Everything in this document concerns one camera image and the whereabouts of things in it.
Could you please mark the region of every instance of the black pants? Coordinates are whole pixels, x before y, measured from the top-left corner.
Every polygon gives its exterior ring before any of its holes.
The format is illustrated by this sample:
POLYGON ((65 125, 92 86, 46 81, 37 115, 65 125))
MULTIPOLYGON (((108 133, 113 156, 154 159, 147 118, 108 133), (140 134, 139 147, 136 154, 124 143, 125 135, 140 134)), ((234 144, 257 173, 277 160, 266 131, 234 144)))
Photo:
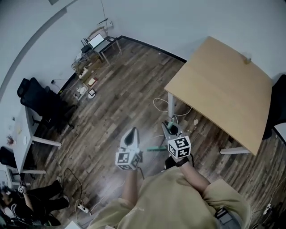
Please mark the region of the black pants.
POLYGON ((45 215, 48 215, 51 211, 60 210, 69 206, 68 201, 63 197, 55 200, 50 200, 50 198, 56 196, 61 191, 62 187, 60 183, 58 181, 54 181, 49 186, 29 190, 27 191, 27 194, 29 195, 29 197, 31 197, 30 199, 32 202, 32 206, 35 206, 35 208, 44 207, 45 215))

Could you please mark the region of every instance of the black office chair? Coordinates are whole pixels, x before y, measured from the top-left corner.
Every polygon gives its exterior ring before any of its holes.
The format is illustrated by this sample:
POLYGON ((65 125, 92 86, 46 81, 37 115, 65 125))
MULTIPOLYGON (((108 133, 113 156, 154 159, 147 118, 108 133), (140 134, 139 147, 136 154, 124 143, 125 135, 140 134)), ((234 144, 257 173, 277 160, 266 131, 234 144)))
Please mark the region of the black office chair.
POLYGON ((281 123, 286 123, 286 75, 281 75, 272 87, 270 109, 262 139, 270 138, 272 128, 281 123))
POLYGON ((38 115, 42 116, 41 121, 33 118, 33 125, 42 123, 49 129, 56 127, 58 133, 60 133, 60 124, 65 121, 74 129, 74 126, 69 123, 69 118, 66 117, 66 114, 72 108, 77 108, 77 106, 68 106, 65 101, 61 100, 59 95, 50 90, 48 86, 43 88, 35 78, 30 80, 23 79, 17 94, 21 98, 22 105, 31 108, 38 115))

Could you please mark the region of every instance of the small table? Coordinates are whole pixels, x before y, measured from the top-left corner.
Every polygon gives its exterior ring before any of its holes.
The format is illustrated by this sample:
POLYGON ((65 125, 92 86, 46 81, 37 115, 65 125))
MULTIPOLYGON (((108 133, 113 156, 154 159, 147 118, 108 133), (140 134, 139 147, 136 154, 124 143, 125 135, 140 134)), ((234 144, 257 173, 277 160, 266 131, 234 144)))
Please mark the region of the small table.
POLYGON ((24 163, 33 141, 41 142, 49 145, 61 147, 60 142, 50 141, 43 138, 35 137, 31 128, 31 115, 29 115, 29 108, 22 106, 20 113, 15 123, 15 133, 13 135, 16 144, 13 145, 14 157, 19 173, 26 174, 45 174, 45 170, 24 170, 24 163))
POLYGON ((256 155, 266 127, 272 81, 254 63, 226 44, 208 37, 166 85, 169 117, 175 98, 207 117, 242 147, 221 154, 256 155))

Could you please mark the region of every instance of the cube with fiducial markers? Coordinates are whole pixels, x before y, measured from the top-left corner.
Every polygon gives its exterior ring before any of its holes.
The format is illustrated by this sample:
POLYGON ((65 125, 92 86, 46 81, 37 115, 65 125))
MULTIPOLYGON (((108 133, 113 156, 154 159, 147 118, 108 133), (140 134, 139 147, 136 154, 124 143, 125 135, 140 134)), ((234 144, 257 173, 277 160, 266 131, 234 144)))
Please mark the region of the cube with fiducial markers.
POLYGON ((187 157, 191 154, 191 142, 188 136, 168 141, 168 151, 176 158, 187 157))
POLYGON ((122 170, 135 170, 141 160, 140 155, 133 150, 116 152, 115 164, 122 170))

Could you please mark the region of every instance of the beige t-shirt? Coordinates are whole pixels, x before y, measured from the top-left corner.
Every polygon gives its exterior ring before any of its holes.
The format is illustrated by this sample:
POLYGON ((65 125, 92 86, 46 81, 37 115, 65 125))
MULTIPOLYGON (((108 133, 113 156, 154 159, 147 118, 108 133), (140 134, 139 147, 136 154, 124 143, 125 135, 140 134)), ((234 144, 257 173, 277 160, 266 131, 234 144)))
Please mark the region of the beige t-shirt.
POLYGON ((200 195, 177 167, 144 180, 136 206, 124 199, 109 203, 88 229, 216 229, 216 210, 224 206, 236 213, 243 227, 251 209, 242 196, 223 180, 210 184, 200 195))

